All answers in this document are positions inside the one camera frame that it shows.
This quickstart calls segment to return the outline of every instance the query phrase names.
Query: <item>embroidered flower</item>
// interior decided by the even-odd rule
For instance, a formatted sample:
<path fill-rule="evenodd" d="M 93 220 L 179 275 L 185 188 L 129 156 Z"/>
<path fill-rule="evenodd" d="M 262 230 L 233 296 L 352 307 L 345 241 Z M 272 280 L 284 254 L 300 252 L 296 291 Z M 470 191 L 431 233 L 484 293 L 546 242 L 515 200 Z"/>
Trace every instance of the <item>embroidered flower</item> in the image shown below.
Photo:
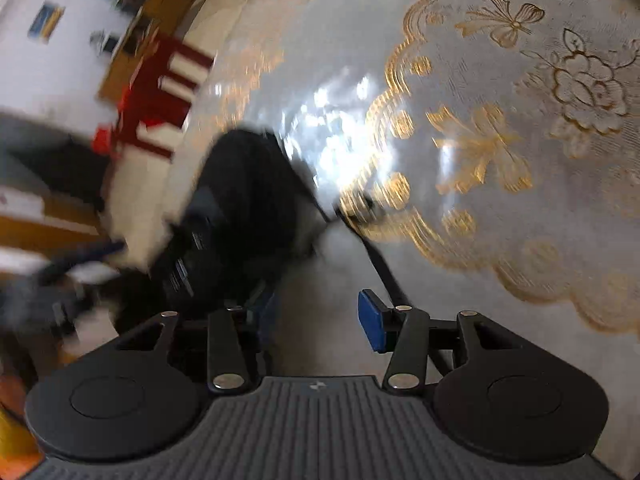
<path fill-rule="evenodd" d="M 591 131 L 581 130 L 564 117 L 556 119 L 556 122 L 551 126 L 549 136 L 562 140 L 564 154 L 569 158 L 582 158 L 591 149 Z"/>
<path fill-rule="evenodd" d="M 555 98 L 564 117 L 601 135 L 620 131 L 626 114 L 625 91 L 613 69 L 597 56 L 574 52 L 554 69 Z"/>

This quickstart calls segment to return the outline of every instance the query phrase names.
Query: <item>lace tablecloth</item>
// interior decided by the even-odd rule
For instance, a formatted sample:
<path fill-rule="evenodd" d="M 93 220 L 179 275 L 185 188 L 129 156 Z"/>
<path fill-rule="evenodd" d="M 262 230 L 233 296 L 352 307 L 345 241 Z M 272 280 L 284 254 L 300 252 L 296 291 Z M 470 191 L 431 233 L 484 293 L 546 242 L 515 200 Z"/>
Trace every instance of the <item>lace tablecloth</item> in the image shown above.
<path fill-rule="evenodd" d="M 370 194 L 387 214 L 364 231 L 410 296 L 447 317 L 480 304 L 603 384 L 598 455 L 632 476 L 639 57 L 630 0 L 251 0 L 176 157 L 247 121 L 309 164 L 323 204 Z"/>

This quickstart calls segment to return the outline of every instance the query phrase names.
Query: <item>metal bolt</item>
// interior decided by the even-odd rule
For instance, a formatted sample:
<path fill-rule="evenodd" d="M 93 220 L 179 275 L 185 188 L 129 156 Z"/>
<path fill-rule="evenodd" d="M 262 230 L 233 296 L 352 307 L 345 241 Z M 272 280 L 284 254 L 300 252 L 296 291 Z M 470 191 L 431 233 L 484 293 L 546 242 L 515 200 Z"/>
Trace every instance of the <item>metal bolt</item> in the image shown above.
<path fill-rule="evenodd" d="M 222 374 L 213 379 L 213 385 L 220 390 L 235 390 L 244 384 L 244 379 L 238 374 Z"/>
<path fill-rule="evenodd" d="M 394 374 L 387 383 L 396 390 L 409 390 L 420 384 L 420 379 L 413 374 Z"/>

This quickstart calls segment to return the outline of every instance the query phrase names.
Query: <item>gold floral pattern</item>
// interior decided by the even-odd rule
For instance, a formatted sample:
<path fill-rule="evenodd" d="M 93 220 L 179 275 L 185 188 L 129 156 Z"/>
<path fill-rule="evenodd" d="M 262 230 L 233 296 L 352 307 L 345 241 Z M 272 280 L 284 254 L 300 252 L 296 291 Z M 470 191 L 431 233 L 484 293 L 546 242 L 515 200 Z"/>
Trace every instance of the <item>gold floral pattern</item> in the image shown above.
<path fill-rule="evenodd" d="M 411 137 L 414 134 L 414 122 L 411 120 L 411 116 L 402 110 L 393 118 L 391 131 L 394 137 L 398 139 L 408 139 Z"/>
<path fill-rule="evenodd" d="M 532 30 L 525 25 L 537 23 L 545 17 L 545 11 L 534 4 L 523 4 L 516 15 L 512 16 L 508 0 L 489 1 L 494 4 L 495 9 L 482 7 L 480 11 L 470 10 L 467 14 L 471 18 L 456 24 L 456 28 L 462 30 L 463 38 L 490 28 L 489 37 L 495 43 L 502 48 L 513 48 L 518 43 L 520 32 L 532 34 Z"/>
<path fill-rule="evenodd" d="M 347 189 L 340 193 L 340 211 L 345 216 L 357 217 L 362 220 L 370 216 L 370 207 L 364 193 L 359 190 Z"/>
<path fill-rule="evenodd" d="M 409 72 L 414 75 L 428 75 L 431 72 L 431 61 L 426 56 L 418 56 L 409 65 Z"/>
<path fill-rule="evenodd" d="M 640 171 L 614 166 L 602 181 L 605 203 L 613 212 L 640 218 Z"/>
<path fill-rule="evenodd" d="M 568 157 L 581 158 L 590 152 L 593 134 L 607 136 L 621 131 L 628 104 L 616 74 L 636 62 L 640 43 L 632 44 L 630 60 L 613 64 L 589 54 L 583 38 L 568 28 L 562 41 L 569 52 L 563 57 L 553 52 L 547 59 L 537 52 L 522 51 L 542 60 L 539 70 L 548 72 L 546 78 L 544 73 L 529 73 L 525 85 L 547 88 L 561 105 L 562 116 L 549 134 L 562 140 Z"/>
<path fill-rule="evenodd" d="M 442 226 L 449 236 L 469 237 L 476 233 L 476 220 L 466 210 L 451 209 L 444 213 Z"/>
<path fill-rule="evenodd" d="M 402 173 L 392 173 L 384 184 L 373 187 L 371 197 L 376 202 L 401 210 L 409 202 L 411 187 Z"/>
<path fill-rule="evenodd" d="M 498 181 L 504 189 L 519 192 L 533 186 L 527 161 L 513 152 L 510 144 L 520 137 L 507 128 L 504 114 L 495 105 L 484 105 L 473 113 L 473 127 L 455 118 L 446 107 L 427 113 L 430 123 L 447 139 L 433 139 L 441 150 L 454 150 L 459 170 L 438 184 L 441 194 L 466 193 L 484 184 L 489 164 L 495 165 Z"/>

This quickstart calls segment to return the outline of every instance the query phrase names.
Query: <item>wooden cabinet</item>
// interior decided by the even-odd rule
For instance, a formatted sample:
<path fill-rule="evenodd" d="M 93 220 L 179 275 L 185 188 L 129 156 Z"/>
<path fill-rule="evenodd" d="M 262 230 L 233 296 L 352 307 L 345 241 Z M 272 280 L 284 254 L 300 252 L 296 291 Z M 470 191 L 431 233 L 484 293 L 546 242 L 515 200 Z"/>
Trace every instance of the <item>wooden cabinet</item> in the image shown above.
<path fill-rule="evenodd" d="M 0 247 L 51 257 L 105 236 L 85 207 L 0 187 Z"/>
<path fill-rule="evenodd" d="M 144 56 L 149 38 L 156 28 L 162 32 L 172 34 L 183 19 L 193 0 L 146 0 L 138 16 L 129 25 L 120 45 L 111 60 L 111 65 L 105 76 L 98 97 L 116 105 L 122 97 L 122 91 L 129 84 L 140 60 Z M 142 41 L 135 55 L 125 52 L 124 46 L 141 19 L 150 20 L 146 39 Z"/>

